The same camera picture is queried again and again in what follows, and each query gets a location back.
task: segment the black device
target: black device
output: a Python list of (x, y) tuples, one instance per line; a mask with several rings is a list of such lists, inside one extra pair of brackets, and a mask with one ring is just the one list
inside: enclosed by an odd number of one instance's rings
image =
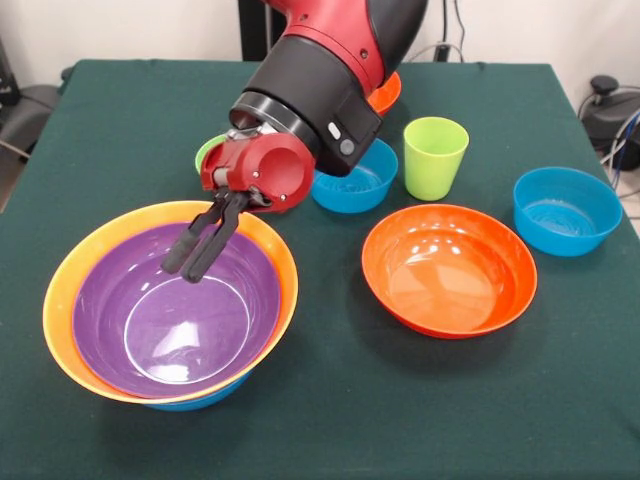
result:
[[(593, 94), (578, 112), (593, 148), (608, 154), (620, 127), (640, 109), (640, 88), (621, 87), (608, 75), (591, 79)], [(640, 126), (631, 133), (624, 148), (613, 159), (621, 170), (634, 170), (640, 166)]]

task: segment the table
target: table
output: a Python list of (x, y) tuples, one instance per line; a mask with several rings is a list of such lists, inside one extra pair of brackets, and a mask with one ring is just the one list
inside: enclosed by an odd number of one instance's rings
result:
[[(443, 341), (396, 322), (359, 255), (416, 203), (398, 179), (358, 216), (312, 199), (266, 215), (290, 245), (300, 299), (282, 343), (207, 410), (95, 396), (51, 358), (41, 306), (59, 262), (127, 211), (206, 199), (193, 156), (226, 130), (255, 64), (82, 61), (0, 216), (0, 478), (639, 478), (640, 245), (625, 218), (578, 259), (534, 252), (539, 288), (512, 326)], [(447, 202), (512, 224), (516, 179), (544, 165), (604, 178), (545, 65), (404, 65), (381, 138), (441, 115), (472, 141)]]

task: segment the green bowl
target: green bowl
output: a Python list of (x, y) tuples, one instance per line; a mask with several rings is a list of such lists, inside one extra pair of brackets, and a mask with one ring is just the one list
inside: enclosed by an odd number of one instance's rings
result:
[(207, 153), (211, 151), (212, 148), (217, 147), (221, 143), (226, 140), (227, 136), (225, 134), (218, 135), (217, 137), (212, 138), (203, 146), (200, 147), (198, 153), (196, 153), (196, 171), (198, 175), (200, 175), (200, 169), (202, 168), (202, 162), (204, 161), (204, 157), (207, 156)]

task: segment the bowl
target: bowl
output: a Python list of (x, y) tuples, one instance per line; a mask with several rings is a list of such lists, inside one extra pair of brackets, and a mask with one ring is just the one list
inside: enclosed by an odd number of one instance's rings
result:
[(216, 403), (221, 402), (222, 400), (227, 398), (238, 388), (240, 388), (240, 386), (247, 380), (247, 378), (249, 378), (250, 374), (251, 372), (245, 374), (243, 377), (240, 377), (232, 384), (227, 385), (222, 390), (219, 390), (216, 393), (212, 393), (211, 395), (207, 395), (206, 397), (197, 398), (195, 400), (188, 400), (186, 402), (146, 406), (149, 408), (153, 408), (154, 410), (162, 410), (163, 412), (191, 412), (194, 410), (202, 410), (203, 408), (215, 405)]
[(316, 172), (311, 196), (332, 212), (366, 212), (382, 203), (397, 173), (397, 155), (389, 145), (376, 139), (346, 177)]
[(576, 257), (598, 247), (620, 224), (622, 204), (603, 181), (580, 170), (532, 170), (513, 189), (518, 233), (538, 250)]
[(402, 93), (402, 81), (398, 72), (394, 72), (389, 79), (369, 96), (369, 104), (378, 115), (385, 116), (398, 101)]
[(122, 392), (102, 380), (83, 361), (75, 346), (72, 315), (75, 298), (94, 266), (113, 248), (127, 239), (159, 226), (189, 222), (205, 212), (209, 202), (169, 202), (141, 208), (122, 215), (87, 236), (62, 261), (53, 275), (43, 305), (43, 329), (55, 361), (74, 381), (93, 393), (112, 400), (145, 405), (166, 405), (203, 399), (239, 380), (261, 363), (282, 339), (295, 310), (298, 275), (291, 252), (282, 238), (265, 222), (243, 213), (238, 233), (258, 244), (278, 272), (281, 303), (276, 327), (260, 354), (232, 377), (200, 392), (176, 397), (146, 399)]
[(217, 147), (221, 143), (224, 143), (226, 138), (227, 138), (226, 134), (218, 135), (217, 137), (213, 137), (211, 140), (208, 140), (204, 145), (202, 145), (198, 149), (196, 153), (196, 158), (195, 158), (196, 172), (198, 172), (198, 175), (200, 175), (202, 162), (204, 162), (204, 157), (207, 156), (207, 153), (209, 153), (211, 149), (213, 149), (214, 147)]
[(249, 365), (275, 328), (278, 274), (241, 233), (200, 283), (163, 272), (166, 252), (188, 225), (163, 225), (122, 242), (98, 262), (76, 297), (76, 347), (118, 390), (162, 398), (216, 385)]
[(537, 286), (533, 257), (514, 232), (455, 205), (419, 205), (384, 218), (365, 241), (362, 268), (398, 320), (448, 339), (505, 327)]

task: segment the white wall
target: white wall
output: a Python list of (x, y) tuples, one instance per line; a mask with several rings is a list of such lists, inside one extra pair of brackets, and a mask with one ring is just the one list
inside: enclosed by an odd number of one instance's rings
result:
[[(574, 105), (598, 73), (640, 85), (640, 0), (459, 3), (467, 61), (551, 63)], [(440, 38), (441, 4), (431, 0), (412, 52)], [(0, 0), (0, 35), (21, 85), (58, 83), (84, 57), (241, 58), (236, 0)]]
[[(550, 63), (574, 107), (606, 73), (640, 85), (640, 0), (459, 0), (468, 62)], [(458, 41), (449, 0), (449, 41)], [(421, 40), (442, 35), (442, 1), (430, 0)]]
[(20, 85), (92, 58), (242, 58), (236, 0), (0, 0)]

